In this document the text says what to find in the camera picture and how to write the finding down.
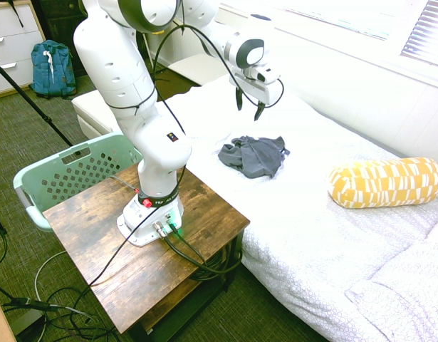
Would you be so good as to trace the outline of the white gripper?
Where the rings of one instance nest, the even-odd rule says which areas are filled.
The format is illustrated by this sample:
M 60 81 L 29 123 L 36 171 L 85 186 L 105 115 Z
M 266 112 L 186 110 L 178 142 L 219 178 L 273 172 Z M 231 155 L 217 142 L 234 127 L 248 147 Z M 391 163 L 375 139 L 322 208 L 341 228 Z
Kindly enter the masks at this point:
M 257 105 L 257 110 L 254 115 L 255 121 L 257 121 L 261 117 L 261 114 L 264 111 L 266 104 L 273 103 L 272 83 L 265 84 L 258 80 L 246 78 L 239 73 L 234 73 L 232 76 L 229 76 L 229 81 L 231 84 L 234 84 L 236 86 L 235 98 L 236 98 L 236 106 L 238 110 L 242 109 L 243 92 L 259 100 Z

